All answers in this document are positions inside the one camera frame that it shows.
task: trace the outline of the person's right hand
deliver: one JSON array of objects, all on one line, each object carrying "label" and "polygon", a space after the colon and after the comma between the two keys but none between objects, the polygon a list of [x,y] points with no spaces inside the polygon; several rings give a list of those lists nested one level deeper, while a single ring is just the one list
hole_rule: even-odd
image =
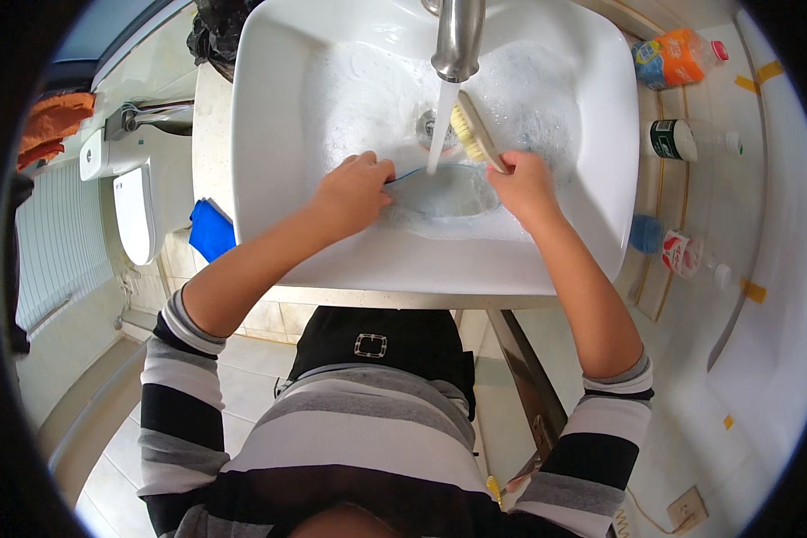
[{"label": "person's right hand", "polygon": [[510,173],[502,174],[488,165],[487,181],[524,230],[535,233],[543,225],[562,217],[553,192],[553,175],[540,156],[511,151],[501,157]]},{"label": "person's right hand", "polygon": [[395,178],[395,165],[384,159],[377,162],[374,152],[350,155],[326,174],[305,208],[313,214],[317,231],[331,242],[358,233],[379,215],[379,209],[391,203],[383,184]]}]

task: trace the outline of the striped shirt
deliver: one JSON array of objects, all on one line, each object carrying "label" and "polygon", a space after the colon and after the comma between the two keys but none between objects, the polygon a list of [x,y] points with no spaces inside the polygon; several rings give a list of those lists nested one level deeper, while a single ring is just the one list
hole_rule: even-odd
[{"label": "striped shirt", "polygon": [[160,536],[286,536],[316,513],[356,504],[415,536],[603,538],[651,416],[651,361],[585,395],[513,510],[473,457],[469,405],[448,382],[371,366],[308,375],[225,452],[217,354],[182,294],[161,311],[141,375],[143,487]]}]

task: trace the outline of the bottle cap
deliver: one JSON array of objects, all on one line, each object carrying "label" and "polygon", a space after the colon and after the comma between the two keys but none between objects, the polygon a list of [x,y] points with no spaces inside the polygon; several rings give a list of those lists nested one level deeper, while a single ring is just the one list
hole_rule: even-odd
[{"label": "bottle cap", "polygon": [[721,62],[729,59],[729,52],[726,51],[723,41],[712,41],[712,50],[714,51],[714,56]]},{"label": "bottle cap", "polygon": [[724,290],[729,286],[730,280],[732,280],[732,269],[728,265],[718,265],[714,270],[714,285],[719,290]]},{"label": "bottle cap", "polygon": [[734,131],[726,134],[726,149],[732,155],[742,156],[744,154],[744,145],[741,143],[741,135]]}]

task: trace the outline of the electrical outlet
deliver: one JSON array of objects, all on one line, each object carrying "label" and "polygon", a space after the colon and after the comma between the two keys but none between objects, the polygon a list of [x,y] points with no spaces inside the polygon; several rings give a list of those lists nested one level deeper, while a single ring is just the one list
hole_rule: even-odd
[{"label": "electrical outlet", "polygon": [[702,503],[696,486],[685,491],[681,497],[668,506],[667,514],[669,514],[669,521],[672,522],[673,529],[678,531],[676,534],[684,534],[708,519],[706,506]]}]

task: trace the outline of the white radiator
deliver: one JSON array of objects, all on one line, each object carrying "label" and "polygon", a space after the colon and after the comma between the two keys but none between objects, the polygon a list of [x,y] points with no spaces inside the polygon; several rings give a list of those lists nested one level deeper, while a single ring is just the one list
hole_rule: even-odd
[{"label": "white radiator", "polygon": [[16,214],[21,252],[16,320],[28,332],[113,278],[99,183],[82,182],[76,160],[33,181],[32,196]]}]

